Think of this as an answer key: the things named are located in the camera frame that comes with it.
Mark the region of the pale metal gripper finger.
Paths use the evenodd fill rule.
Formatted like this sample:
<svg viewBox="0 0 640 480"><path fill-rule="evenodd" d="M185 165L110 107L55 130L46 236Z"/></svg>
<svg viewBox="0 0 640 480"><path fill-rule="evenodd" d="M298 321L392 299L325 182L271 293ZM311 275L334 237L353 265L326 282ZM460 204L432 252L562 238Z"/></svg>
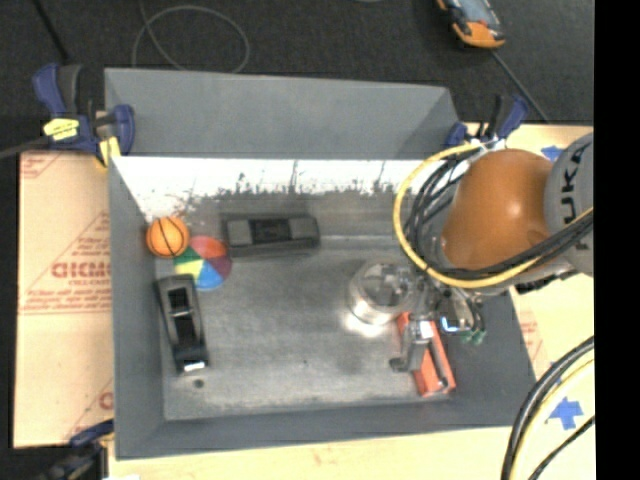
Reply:
<svg viewBox="0 0 640 480"><path fill-rule="evenodd" d="M423 363L429 364L431 370L435 369L435 360L433 355L434 333L429 320L420 320L419 324L420 338L422 341Z"/></svg>
<svg viewBox="0 0 640 480"><path fill-rule="evenodd" d="M421 334L418 323L409 320L401 334L401 352L389 360L394 372L413 372L420 368Z"/></svg>

